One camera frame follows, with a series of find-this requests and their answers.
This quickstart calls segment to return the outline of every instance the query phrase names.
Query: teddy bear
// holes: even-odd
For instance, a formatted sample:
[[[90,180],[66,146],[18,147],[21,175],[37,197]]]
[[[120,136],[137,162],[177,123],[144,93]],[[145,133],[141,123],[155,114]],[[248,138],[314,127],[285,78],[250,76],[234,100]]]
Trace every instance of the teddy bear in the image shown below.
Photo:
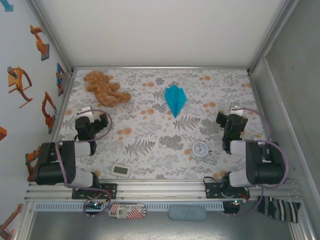
[[[113,108],[118,103],[128,103],[131,95],[128,92],[117,92],[120,84],[116,82],[109,82],[108,76],[102,71],[91,71],[84,76],[84,81],[88,84],[85,90],[92,92],[97,99],[98,106],[106,106]]]

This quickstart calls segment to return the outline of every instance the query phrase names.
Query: floral tablecloth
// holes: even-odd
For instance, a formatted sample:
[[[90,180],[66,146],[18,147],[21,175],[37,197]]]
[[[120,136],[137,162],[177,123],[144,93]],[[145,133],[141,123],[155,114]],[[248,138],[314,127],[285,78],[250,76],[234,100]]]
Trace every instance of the floral tablecloth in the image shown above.
[[[74,139],[75,113],[84,107],[107,111],[114,123],[111,132],[97,141],[95,155],[76,159],[78,168],[94,171],[100,179],[118,179],[111,175],[113,164],[131,166],[134,179],[202,179],[220,178],[245,167],[244,158],[223,151],[223,129],[215,120],[219,110],[229,114],[230,106],[257,109],[246,70],[102,71],[112,82],[120,83],[119,91],[130,92],[131,100],[114,108],[98,107],[93,93],[85,90],[84,76],[90,70],[77,71],[59,138]],[[172,85],[183,88],[187,97],[176,118],[164,98]],[[242,137],[264,138],[259,116],[248,111],[244,115],[248,123]],[[205,160],[190,156],[197,141],[205,142],[212,151]]]

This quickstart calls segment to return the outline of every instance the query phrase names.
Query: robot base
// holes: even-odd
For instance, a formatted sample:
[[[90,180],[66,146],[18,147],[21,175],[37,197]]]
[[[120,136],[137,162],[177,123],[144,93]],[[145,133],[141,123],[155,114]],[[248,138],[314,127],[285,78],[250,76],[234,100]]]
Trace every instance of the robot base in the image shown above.
[[[207,199],[249,199],[250,193],[244,187],[233,187],[234,191],[228,196],[222,192],[222,184],[219,182],[206,182],[205,195]]]
[[[50,48],[50,45],[49,45],[49,43],[47,43],[46,44],[46,54],[45,55],[41,54],[41,61],[44,61],[49,58],[49,48]]]
[[[117,196],[117,184],[116,183],[100,183],[100,187],[103,190],[107,190],[110,195],[111,195],[111,199],[116,199]],[[94,194],[94,191],[86,191],[86,190],[81,190],[81,189],[73,189],[72,190],[72,199],[81,199],[81,200],[90,200],[91,198],[93,198],[94,196],[92,194]],[[99,197],[97,197],[96,199],[107,199],[108,196],[104,193],[101,194]]]

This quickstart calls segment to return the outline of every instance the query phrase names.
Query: small white device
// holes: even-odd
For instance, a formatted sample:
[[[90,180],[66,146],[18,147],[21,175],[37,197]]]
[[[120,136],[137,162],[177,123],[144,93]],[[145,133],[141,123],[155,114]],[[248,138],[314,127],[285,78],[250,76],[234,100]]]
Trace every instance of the small white device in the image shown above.
[[[203,160],[208,156],[208,154],[209,154],[209,148],[204,142],[197,141],[195,144],[193,144],[191,149],[191,156],[194,159]]]
[[[232,110],[232,109],[240,109],[241,107],[239,106],[232,106],[230,107],[230,113],[231,114],[237,114],[239,115],[240,117],[242,117],[242,114],[244,114],[244,111],[243,110]]]
[[[131,174],[131,167],[120,164],[114,164],[112,166],[111,174],[117,177],[129,178]]]
[[[81,111],[78,111],[77,112],[77,114],[79,114],[78,118],[80,118],[80,117],[88,117],[90,123],[94,123],[95,119],[94,119],[93,112],[92,111],[88,111],[88,110],[92,110],[92,107],[91,106],[87,106],[87,107],[82,108]]]

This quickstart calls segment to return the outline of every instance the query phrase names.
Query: alarm clock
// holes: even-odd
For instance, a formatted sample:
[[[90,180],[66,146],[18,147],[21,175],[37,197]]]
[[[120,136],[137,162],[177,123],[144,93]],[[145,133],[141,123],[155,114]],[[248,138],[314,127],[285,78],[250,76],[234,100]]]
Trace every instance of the alarm clock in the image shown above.
[[[203,160],[208,156],[209,148],[204,142],[197,141],[195,144],[193,144],[190,153],[194,159]]]

